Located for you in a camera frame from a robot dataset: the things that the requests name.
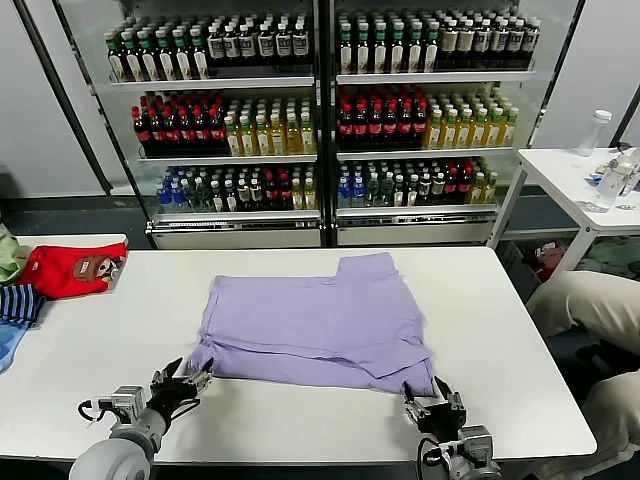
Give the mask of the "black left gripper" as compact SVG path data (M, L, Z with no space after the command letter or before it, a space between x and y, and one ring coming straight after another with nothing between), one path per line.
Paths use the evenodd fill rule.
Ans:
M169 362L162 370L155 371L152 377L151 398L147 408L157 412L170 426L175 419L174 413L183 405L197 405L197 396L205 390L213 378L214 358L210 358L200 370L192 374L188 381L180 375L175 376L183 358Z

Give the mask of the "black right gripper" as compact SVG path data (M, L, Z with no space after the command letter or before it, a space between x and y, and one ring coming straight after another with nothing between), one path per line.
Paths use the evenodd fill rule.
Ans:
M408 383L403 383L404 410L411 421L417 421L418 431L434 437L457 437L465 425L467 410L461 396L449 384L434 377L435 384L445 403L424 406L415 399Z

